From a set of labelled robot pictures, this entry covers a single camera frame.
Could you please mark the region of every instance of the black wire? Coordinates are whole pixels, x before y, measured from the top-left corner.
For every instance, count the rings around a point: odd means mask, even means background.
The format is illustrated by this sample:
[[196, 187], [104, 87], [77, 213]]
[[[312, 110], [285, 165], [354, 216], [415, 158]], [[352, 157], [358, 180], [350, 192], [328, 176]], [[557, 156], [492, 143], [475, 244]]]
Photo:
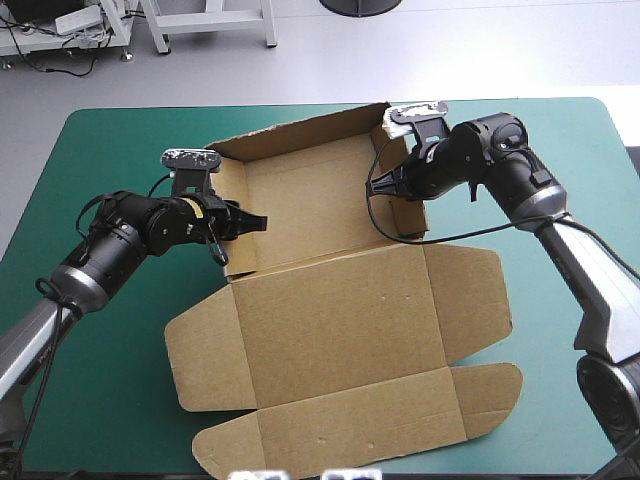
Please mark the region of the black wire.
[[434, 239], [431, 239], [431, 240], [407, 240], [407, 239], [402, 238], [402, 237], [391, 235], [390, 233], [387, 233], [387, 232], [384, 231], [384, 229], [378, 224], [378, 222], [377, 222], [377, 220], [375, 218], [375, 215], [373, 213], [373, 209], [371, 207], [371, 196], [369, 195], [369, 191], [370, 191], [369, 187], [371, 185], [371, 179], [373, 177], [373, 172], [375, 171], [376, 167], [378, 166], [378, 163], [380, 162], [380, 157], [382, 156], [382, 153], [384, 152], [385, 148], [387, 148], [387, 146], [389, 145], [389, 143], [391, 143], [392, 140], [393, 139], [389, 139], [389, 140], [387, 140], [385, 142], [385, 144], [378, 151], [375, 159], [373, 160], [373, 162], [371, 164], [371, 168], [369, 169], [369, 174], [367, 175], [367, 184], [366, 184], [366, 189], [365, 189], [365, 197], [366, 197], [366, 201], [367, 201], [367, 211], [369, 212], [369, 218], [371, 219], [371, 223], [373, 224], [375, 229], [383, 237], [386, 237], [389, 240], [393, 240], [394, 242], [404, 243], [405, 245], [433, 245], [435, 243], [451, 242], [453, 240], [462, 240], [462, 239], [465, 239], [465, 238], [477, 237], [479, 235], [486, 235], [488, 233], [499, 232], [501, 230], [506, 230], [508, 228], [517, 227], [518, 225], [522, 225], [522, 224], [530, 223], [530, 222], [553, 222], [554, 221], [554, 217], [551, 217], [551, 216], [548, 216], [548, 215], [540, 215], [540, 216], [535, 216], [535, 217], [523, 218], [523, 219], [520, 219], [520, 220], [516, 220], [514, 222], [505, 223], [503, 225], [498, 225], [497, 227], [484, 228], [482, 230], [475, 230], [473, 232], [461, 233], [459, 235], [452, 235], [450, 237], [434, 238]]
[[627, 270], [633, 277], [637, 280], [640, 280], [640, 273], [638, 273], [631, 265], [625, 262], [620, 255], [618, 255], [613, 248], [596, 232], [591, 230], [589, 227], [582, 225], [581, 223], [576, 222], [575, 220], [567, 220], [566, 218], [561, 218], [556, 220], [556, 222], [566, 225], [571, 228], [575, 228], [576, 230], [580, 230], [583, 233], [586, 233], [590, 237], [592, 237], [596, 242], [600, 244], [600, 246], [609, 254], [611, 257], [618, 262], [625, 270]]
[[153, 184], [153, 187], [151, 187], [151, 190], [149, 190], [149, 193], [147, 193], [147, 197], [150, 197], [151, 195], [153, 195], [153, 192], [156, 191], [156, 188], [158, 188], [160, 186], [160, 184], [162, 182], [164, 182], [165, 180], [168, 180], [171, 178], [171, 174], [167, 174], [164, 177], [162, 177], [161, 179], [159, 179], [156, 183]]
[[[42, 289], [42, 284], [47, 285], [47, 287], [49, 287], [50, 292], [48, 294]], [[62, 311], [64, 307], [61, 303], [60, 291], [56, 288], [55, 285], [53, 285], [49, 280], [45, 278], [39, 278], [36, 281], [36, 288], [41, 293], [45, 294], [45, 296], [50, 296], [50, 294], [53, 294], [54, 298], [52, 298], [52, 300], [57, 303], [56, 317], [54, 320], [51, 339], [49, 340], [48, 353], [45, 360], [46, 363], [44, 366], [44, 372], [42, 374], [42, 379], [40, 380], [38, 393], [36, 394], [36, 398], [33, 402], [33, 406], [31, 407], [29, 420], [27, 421], [27, 425], [24, 429], [24, 432], [22, 433], [20, 446], [18, 447], [18, 451], [16, 452], [14, 463], [11, 466], [11, 471], [9, 473], [10, 480], [13, 480], [14, 478], [20, 478], [22, 474], [22, 458], [24, 457], [24, 451], [27, 448], [27, 444], [29, 443], [29, 438], [31, 437], [31, 432], [33, 431], [33, 427], [35, 425], [36, 418], [40, 410], [40, 405], [42, 404], [42, 399], [44, 398], [45, 389], [47, 388], [47, 384], [49, 383], [49, 378], [51, 377], [51, 369], [53, 368], [53, 360], [55, 358], [56, 351], [58, 349], [58, 340], [60, 338], [60, 331], [61, 331], [61, 325], [62, 325]]]
[[[2, 20], [3, 22], [7, 23], [7, 20], [5, 20], [3, 17], [0, 17], [0, 20]], [[40, 72], [40, 73], [66, 73], [67, 75], [71, 75], [72, 77], [77, 77], [77, 78], [86, 77], [87, 75], [91, 74], [91, 72], [93, 72], [93, 67], [95, 66], [96, 62], [98, 61], [98, 55], [97, 55], [97, 53], [96, 53], [96, 55], [94, 55], [94, 57], [91, 59], [91, 64], [89, 65], [89, 69], [88, 69], [86, 72], [84, 72], [84, 73], [76, 73], [76, 72], [72, 72], [72, 71], [70, 71], [70, 70], [58, 69], [58, 68], [44, 68], [44, 69], [42, 69], [42, 68], [38, 67], [37, 65], [33, 64], [33, 63], [31, 62], [31, 60], [29, 60], [29, 59], [26, 57], [26, 55], [24, 55], [24, 54], [22, 53], [22, 50], [20, 49], [20, 45], [18, 45], [18, 41], [16, 40], [16, 37], [15, 37], [15, 35], [13, 34], [13, 29], [14, 29], [14, 28], [16, 28], [14, 25], [10, 25], [10, 26], [8, 27], [8, 29], [9, 29], [9, 34], [11, 35], [11, 39], [13, 40], [13, 44], [14, 44], [14, 45], [15, 45], [15, 47], [16, 47], [16, 50], [17, 50], [17, 52], [18, 52], [18, 56], [20, 57], [20, 60], [22, 60], [26, 65], [28, 65], [29, 67], [31, 67], [33, 70], [35, 70], [35, 71], [37, 71], [37, 72]], [[109, 44], [111, 43], [111, 38], [112, 38], [112, 37], [113, 37], [113, 32], [109, 32], [109, 39], [107, 40], [106, 45], [101, 46], [101, 45], [98, 43], [98, 47], [97, 47], [97, 49], [96, 49], [96, 50], [97, 50], [97, 51], [100, 51], [100, 50], [104, 50], [104, 49], [106, 49], [106, 48], [109, 46]], [[64, 47], [64, 46], [65, 46], [65, 45], [66, 45], [70, 40], [72, 40], [72, 39], [73, 39], [73, 38], [71, 38], [71, 39], [69, 39], [69, 40], [65, 41], [65, 42], [63, 43], [63, 47]]]
[[5, 23], [5, 25], [0, 25], [0, 28], [4, 28], [4, 29], [8, 29], [12, 27], [18, 27], [21, 29], [33, 29], [33, 30], [36, 30], [37, 32], [44, 33], [46, 35], [51, 35], [53, 37], [68, 37], [68, 36], [74, 35], [73, 33], [65, 33], [63, 35], [60, 35], [57, 32], [54, 32], [53, 30], [49, 30], [48, 28], [42, 28], [36, 25], [29, 25], [25, 23], [12, 22], [11, 20], [7, 20], [6, 18], [4, 18], [2, 15], [0, 15], [0, 20], [2, 20]]
[[600, 246], [616, 262], [618, 262], [625, 270], [627, 270], [627, 272], [629, 272], [637, 280], [640, 280], [640, 273], [638, 271], [636, 271], [627, 262], [625, 262], [622, 259], [622, 257], [620, 257], [620, 255], [618, 255], [615, 252], [615, 250], [613, 250], [613, 248], [611, 248], [611, 246], [600, 235], [598, 235], [595, 231], [591, 230], [590, 228], [582, 225], [581, 223], [576, 222], [573, 219], [567, 220], [566, 218], [564, 218], [564, 217], [569, 215], [568, 212], [565, 212], [560, 217], [547, 216], [547, 215], [528, 217], [528, 218], [523, 218], [523, 219], [520, 219], [520, 220], [516, 220], [514, 222], [505, 223], [504, 225], [498, 225], [497, 227], [485, 228], [485, 229], [482, 229], [482, 230], [476, 230], [476, 231], [473, 231], [473, 232], [462, 233], [462, 234], [453, 235], [453, 236], [450, 236], [450, 237], [435, 238], [433, 240], [406, 240], [406, 239], [404, 239], [402, 237], [397, 237], [397, 236], [394, 236], [394, 235], [391, 235], [391, 234], [385, 232], [382, 229], [382, 227], [380, 227], [380, 225], [376, 221], [375, 215], [373, 214], [373, 209], [371, 208], [371, 197], [369, 195], [369, 192], [370, 192], [371, 178], [373, 177], [373, 172], [375, 171], [376, 167], [378, 166], [378, 164], [380, 162], [380, 157], [382, 156], [382, 153], [384, 152], [385, 148], [387, 148], [387, 145], [389, 145], [389, 143], [391, 143], [391, 141], [392, 141], [392, 139], [389, 139], [389, 140], [387, 140], [387, 142], [385, 142], [385, 144], [382, 146], [382, 148], [380, 149], [380, 151], [376, 155], [376, 158], [373, 160], [373, 163], [371, 164], [371, 168], [369, 169], [369, 174], [367, 176], [367, 184], [366, 184], [366, 192], [365, 192], [366, 200], [367, 200], [367, 210], [369, 212], [369, 217], [371, 218], [371, 223], [373, 223], [373, 226], [376, 228], [376, 230], [382, 236], [388, 238], [389, 240], [393, 240], [394, 242], [404, 243], [404, 244], [407, 244], [407, 245], [431, 245], [431, 244], [435, 244], [435, 243], [444, 243], [444, 242], [450, 242], [450, 241], [453, 241], [453, 240], [462, 240], [464, 238], [476, 237], [478, 235], [485, 235], [485, 234], [488, 234], [488, 233], [498, 232], [500, 230], [506, 230], [506, 229], [511, 228], [511, 227], [517, 227], [518, 225], [522, 225], [524, 223], [529, 223], [529, 222], [543, 222], [543, 223], [544, 222], [547, 222], [547, 223], [557, 222], [557, 223], [560, 223], [562, 225], [566, 225], [568, 227], [571, 227], [571, 228], [574, 228], [576, 230], [579, 230], [579, 231], [581, 231], [583, 233], [586, 233], [590, 237], [592, 237], [596, 242], [598, 242], [600, 244]]

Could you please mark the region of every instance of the gray floor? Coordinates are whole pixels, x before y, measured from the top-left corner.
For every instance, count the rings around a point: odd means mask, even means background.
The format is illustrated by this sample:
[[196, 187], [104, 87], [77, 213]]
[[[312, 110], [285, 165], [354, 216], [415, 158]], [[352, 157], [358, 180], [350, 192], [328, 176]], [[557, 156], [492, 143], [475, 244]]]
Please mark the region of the gray floor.
[[134, 63], [112, 50], [85, 79], [0, 72], [0, 255], [65, 118], [82, 108], [590, 95], [615, 100], [621, 131], [640, 136], [640, 0], [404, 0], [369, 19], [317, 0], [273, 2], [275, 49], [259, 31], [221, 32], [174, 37], [173, 53], [158, 56], [141, 21]]

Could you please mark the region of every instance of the brown cardboard flap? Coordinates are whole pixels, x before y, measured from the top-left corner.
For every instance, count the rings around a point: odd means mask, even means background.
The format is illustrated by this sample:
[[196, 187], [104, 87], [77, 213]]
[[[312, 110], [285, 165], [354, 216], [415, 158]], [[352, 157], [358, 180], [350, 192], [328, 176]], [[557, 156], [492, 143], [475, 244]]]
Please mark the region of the brown cardboard flap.
[[511, 311], [500, 258], [491, 250], [424, 247], [447, 363], [511, 333]]
[[522, 389], [522, 373], [501, 363], [451, 369], [468, 438], [485, 435], [511, 413]]
[[[229, 158], [223, 159], [220, 172], [212, 174], [211, 181], [222, 198], [240, 202], [243, 209], [256, 215], [263, 214], [260, 211], [254, 211], [251, 205], [244, 163]], [[240, 235], [233, 242], [225, 242], [229, 255], [229, 263], [225, 267], [227, 275], [253, 272], [258, 269], [255, 235], [255, 233], [247, 233]]]
[[[371, 141], [380, 155], [377, 175], [397, 167], [407, 158], [407, 144], [404, 138], [389, 141], [387, 133], [380, 125], [371, 131]], [[384, 197], [391, 205], [396, 231], [410, 237], [422, 237], [427, 231], [424, 202], [410, 202], [404, 198]]]
[[[253, 466], [258, 456], [251, 452], [245, 461], [238, 446], [247, 441], [247, 434], [257, 432], [259, 440], [250, 444], [262, 445], [266, 468], [287, 470], [292, 478], [318, 475], [329, 465], [364, 465], [466, 439], [449, 368], [266, 408], [254, 415], [258, 428], [251, 432], [223, 424], [195, 438], [194, 455], [216, 478]], [[224, 437], [218, 430], [224, 430]], [[210, 470], [202, 458], [222, 459], [221, 450], [229, 444], [237, 451], [217, 462], [228, 469]]]
[[216, 478], [260, 462], [311, 477], [328, 465], [356, 467], [488, 433], [513, 409], [521, 383], [510, 364], [440, 368], [258, 410], [248, 415], [250, 426], [198, 434], [194, 455]]
[[343, 112], [252, 132], [209, 145], [223, 156], [248, 162], [369, 133], [382, 120], [388, 103], [374, 103]]
[[191, 449], [202, 468], [219, 480], [226, 479], [233, 470], [267, 468], [256, 413], [201, 431]]
[[[256, 408], [231, 286], [171, 320], [165, 340], [182, 408], [191, 412]], [[214, 344], [220, 350], [210, 354], [206, 347]]]
[[232, 284], [258, 407], [445, 366], [428, 278], [396, 244]]

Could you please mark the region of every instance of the open box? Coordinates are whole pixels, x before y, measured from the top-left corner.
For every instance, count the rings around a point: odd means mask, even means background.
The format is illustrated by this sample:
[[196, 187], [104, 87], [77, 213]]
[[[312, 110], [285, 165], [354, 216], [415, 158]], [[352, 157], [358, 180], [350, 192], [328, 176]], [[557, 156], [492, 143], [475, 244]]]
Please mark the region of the open box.
[[[375, 104], [219, 142], [215, 185], [267, 232], [229, 245], [231, 283], [176, 319], [166, 341], [180, 404], [256, 409], [200, 432], [216, 478], [293, 478], [483, 435], [517, 401], [510, 364], [450, 367], [511, 331], [497, 255], [381, 241], [364, 179], [387, 141]], [[391, 142], [382, 169], [406, 157]], [[421, 202], [374, 206], [383, 228], [421, 235]]]

